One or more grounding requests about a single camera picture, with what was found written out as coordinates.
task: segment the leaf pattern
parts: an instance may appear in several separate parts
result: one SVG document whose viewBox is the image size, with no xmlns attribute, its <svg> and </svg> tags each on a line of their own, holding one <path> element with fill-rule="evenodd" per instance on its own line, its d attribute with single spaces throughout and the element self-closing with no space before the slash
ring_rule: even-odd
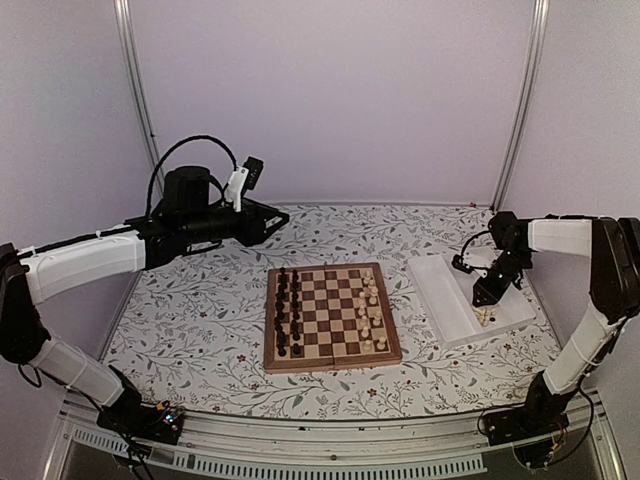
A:
<svg viewBox="0 0 640 480">
<path fill-rule="evenodd" d="M 145 272 L 106 361 L 147 401 L 215 413 L 356 419 L 463 412 L 522 400 L 559 348 L 529 286 L 537 319 L 520 330 L 443 350 L 406 274 L 413 256 L 459 250 L 491 218 L 485 209 L 295 206 L 264 245 L 218 250 Z M 404 351 L 399 366 L 267 375 L 263 336 L 267 270 L 379 262 Z"/>
</svg>

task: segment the cable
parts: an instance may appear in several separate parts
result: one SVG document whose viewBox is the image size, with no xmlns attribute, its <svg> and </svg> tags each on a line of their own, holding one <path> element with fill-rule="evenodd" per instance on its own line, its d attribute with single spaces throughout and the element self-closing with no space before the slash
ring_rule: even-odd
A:
<svg viewBox="0 0 640 480">
<path fill-rule="evenodd" d="M 164 164 L 164 162 L 179 147 L 181 147 L 182 145 L 184 145 L 186 143 L 194 142 L 196 140 L 209 140 L 210 142 L 213 142 L 216 145 L 218 145 L 220 148 L 222 148 L 226 152 L 226 154 L 231 159 L 231 163 L 233 164 L 233 170 L 234 171 L 237 170 L 238 163 L 236 162 L 236 157 L 233 156 L 233 152 L 231 152 L 229 147 L 227 147 L 221 140 L 218 140 L 217 138 L 212 137 L 210 135 L 194 135 L 194 136 L 187 137 L 187 138 L 184 138 L 184 139 L 180 140 L 178 143 L 173 145 L 169 150 L 167 150 L 167 152 L 162 156 L 162 158 L 160 159 L 158 164 L 153 169 L 153 173 L 151 174 L 151 178 L 149 179 L 149 186 L 147 188 L 147 207 L 145 209 L 145 214 L 144 214 L 145 218 L 148 219 L 151 216 L 151 197 L 153 196 L 153 183 L 155 182 L 156 177 L 158 176 L 158 173 L 160 172 L 160 168 L 162 168 L 162 165 Z"/>
<path fill-rule="evenodd" d="M 40 388 L 42 387 L 42 378 L 40 378 L 40 372 L 38 372 L 37 368 L 33 368 L 31 367 L 31 369 L 35 372 L 36 374 L 36 381 L 34 382 L 33 380 L 31 380 L 26 373 L 24 373 L 24 370 L 22 369 L 22 365 L 18 365 L 18 371 L 20 372 L 20 375 L 22 376 L 22 378 L 24 378 L 24 380 L 31 385 L 34 388 Z"/>
<path fill-rule="evenodd" d="M 507 404 L 507 405 L 494 405 L 492 407 L 487 407 L 487 408 L 483 409 L 482 412 L 480 413 L 480 415 L 478 416 L 478 419 L 476 420 L 476 429 L 478 430 L 478 433 L 480 435 L 484 435 L 485 437 L 487 436 L 487 432 L 483 432 L 480 429 L 480 421 L 484 417 L 484 414 L 487 413 L 489 410 L 499 410 L 499 409 L 514 410 L 514 409 L 516 409 L 518 407 L 521 407 L 523 405 L 524 405 L 524 402 L 521 402 L 521 403 L 511 403 L 511 404 Z"/>
<path fill-rule="evenodd" d="M 578 443 L 576 443 L 575 446 L 571 450 L 569 450 L 569 453 L 567 453 L 564 457 L 559 458 L 555 461 L 552 460 L 548 465 L 549 467 L 552 465 L 557 465 L 560 462 L 564 462 L 567 458 L 569 458 L 571 455 L 576 453 L 576 451 L 582 446 L 584 441 L 587 439 L 587 437 L 591 433 L 591 426 L 593 425 L 593 418 L 595 416 L 596 406 L 593 403 L 593 400 L 591 400 L 591 397 L 589 397 L 589 395 L 584 393 L 584 390 L 582 390 L 582 381 L 584 380 L 584 378 L 585 377 L 582 377 L 580 379 L 580 382 L 578 383 L 578 392 L 580 392 L 580 395 L 582 395 L 584 399 L 587 402 L 589 402 L 589 407 L 591 408 L 591 411 L 589 413 L 589 423 L 587 424 L 587 429 L 584 431 L 584 434 L 582 435 L 582 437 L 580 437 L 580 440 L 578 440 Z"/>
<path fill-rule="evenodd" d="M 133 227 L 127 226 L 122 228 L 114 228 L 112 230 L 106 230 L 104 232 L 100 232 L 100 235 L 98 235 L 97 233 L 87 233 L 86 235 L 80 235 L 78 237 L 70 238 L 68 240 L 62 240 L 60 242 L 50 243 L 48 245 L 45 245 L 43 247 L 39 247 L 33 250 L 28 250 L 18 255 L 18 260 L 24 260 L 25 258 L 30 258 L 33 255 L 36 255 L 38 253 L 48 252 L 56 248 L 68 247 L 76 243 L 86 242 L 87 240 L 95 240 L 96 238 L 104 238 L 104 237 L 110 237 L 113 235 L 119 235 L 121 233 L 130 232 L 132 230 L 133 230 Z"/>
<path fill-rule="evenodd" d="M 138 446 L 137 446 L 136 442 L 134 440 L 132 440 L 131 437 L 129 437 L 127 435 L 124 435 L 123 433 L 118 431 L 118 429 L 113 424 L 113 422 L 111 421 L 109 416 L 104 413 L 104 410 L 102 409 L 102 407 L 100 405 L 98 405 L 93 398 L 91 398 L 86 393 L 81 392 L 80 390 L 76 390 L 76 392 L 78 392 L 84 398 L 89 400 L 91 405 L 93 405 L 93 408 L 95 408 L 98 411 L 98 413 L 101 413 L 102 416 L 107 419 L 107 421 L 111 424 L 111 427 L 113 428 L 113 431 L 116 432 L 120 436 L 120 438 L 122 438 L 122 440 L 129 447 L 129 459 L 132 460 L 131 452 L 135 453 L 136 457 L 138 457 L 138 461 L 140 462 L 140 465 L 142 465 L 142 468 L 144 469 L 145 473 L 147 474 L 147 477 L 149 478 L 149 480 L 154 480 L 154 477 L 151 474 L 151 471 L 149 470 L 149 467 L 147 466 L 147 462 L 144 461 L 144 458 L 142 458 L 142 455 L 140 454 L 140 451 L 138 450 Z M 142 477 L 140 476 L 140 474 L 138 472 L 135 471 L 135 468 L 132 468 L 131 472 L 136 476 L 137 479 L 142 480 Z"/>
<path fill-rule="evenodd" d="M 462 250 L 460 250 L 460 257 L 462 258 L 462 260 L 464 261 L 464 252 L 467 251 L 467 248 L 469 247 L 469 245 L 471 245 L 471 242 L 473 242 L 476 238 L 481 237 L 482 235 L 486 235 L 487 233 L 491 233 L 489 230 L 483 230 L 482 232 L 478 232 L 474 235 L 471 235 L 467 241 L 464 243 L 464 246 L 462 247 Z"/>
</svg>

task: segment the white tray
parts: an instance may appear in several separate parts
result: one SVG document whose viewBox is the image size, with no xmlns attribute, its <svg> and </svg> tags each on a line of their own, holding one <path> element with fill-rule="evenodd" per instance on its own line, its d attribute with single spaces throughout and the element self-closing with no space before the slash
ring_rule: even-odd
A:
<svg viewBox="0 0 640 480">
<path fill-rule="evenodd" d="M 470 252 L 493 256 L 488 247 L 474 248 Z M 486 340 L 523 327 L 536 318 L 524 295 L 515 287 L 509 287 L 496 305 L 483 307 L 490 309 L 495 318 L 483 327 L 471 306 L 473 284 L 479 275 L 455 270 L 451 266 L 452 257 L 453 254 L 446 257 L 432 255 L 411 258 L 407 262 L 418 298 L 443 348 Z"/>
</svg>

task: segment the metal frame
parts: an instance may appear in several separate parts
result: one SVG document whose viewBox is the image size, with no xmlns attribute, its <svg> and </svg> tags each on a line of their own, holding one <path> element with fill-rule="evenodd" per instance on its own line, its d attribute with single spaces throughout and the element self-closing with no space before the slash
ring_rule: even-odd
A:
<svg viewBox="0 0 640 480">
<path fill-rule="evenodd" d="M 591 435 L 603 476 L 625 479 L 600 398 L 595 391 L 589 395 L 596 405 Z M 576 397 L 567 411 L 570 430 L 586 426 L 590 410 L 585 399 Z M 398 480 L 455 478 L 485 471 L 483 453 L 511 448 L 508 444 L 489 446 L 487 438 L 476 430 L 478 415 L 470 412 L 413 419 L 309 421 L 187 412 L 185 431 L 177 446 L 147 442 L 154 447 L 149 463 L 228 479 L 321 480 L 320 472 L 326 480 L 381 480 L 387 473 L 388 478 Z M 125 455 L 124 443 L 113 432 L 98 428 L 96 417 L 83 397 L 67 397 L 45 480 L 60 479 L 73 441 Z"/>
<path fill-rule="evenodd" d="M 127 76 L 129 77 L 133 101 L 138 113 L 138 120 L 140 122 L 147 156 L 149 157 L 149 163 L 153 170 L 160 161 L 160 154 L 158 153 L 158 145 L 156 144 L 153 125 L 151 124 L 151 115 L 149 114 L 149 107 L 142 86 L 142 74 L 140 73 L 136 42 L 133 35 L 129 0 L 114 0 L 113 4 L 116 12 L 116 23 L 118 25 L 120 43 L 122 44 L 122 56 L 127 70 Z M 164 171 L 162 169 L 158 172 L 156 185 L 160 194 L 162 194 L 164 188 Z"/>
<path fill-rule="evenodd" d="M 547 26 L 547 16 L 549 13 L 549 0 L 536 0 L 533 11 L 533 23 L 531 25 L 531 39 L 529 42 L 529 52 L 527 54 L 527 62 L 525 66 L 525 75 L 520 90 L 520 101 L 516 110 L 516 117 L 511 129 L 511 136 L 507 145 L 507 152 L 502 163 L 498 185 L 493 194 L 491 208 L 498 211 L 504 204 L 509 182 L 513 175 L 513 169 L 516 164 L 524 128 L 529 114 L 531 98 L 533 97 L 533 87 L 538 75 L 540 58 L 542 57 L 542 47 L 544 45 L 544 35 Z"/>
</svg>

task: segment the white wall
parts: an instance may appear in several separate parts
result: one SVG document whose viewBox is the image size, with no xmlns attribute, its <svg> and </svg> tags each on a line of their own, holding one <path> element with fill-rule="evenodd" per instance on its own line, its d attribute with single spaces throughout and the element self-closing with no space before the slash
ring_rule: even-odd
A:
<svg viewBox="0 0 640 480">
<path fill-rule="evenodd" d="M 532 1 L 131 2 L 160 150 L 267 162 L 264 201 L 489 203 Z M 224 154 L 186 147 L 173 165 Z"/>
<path fill-rule="evenodd" d="M 640 216 L 640 3 L 551 2 L 542 65 L 506 209 Z M 536 289 L 562 341 L 581 318 L 589 264 L 534 257 Z M 640 478 L 640 325 L 598 371 L 629 478 Z"/>
<path fill-rule="evenodd" d="M 0 6 L 0 242 L 37 246 L 140 214 L 149 168 L 113 3 Z M 128 281 L 54 298 L 43 322 L 95 355 Z M 0 478 L 41 474 L 62 396 L 49 381 L 34 390 L 0 359 Z"/>
</svg>

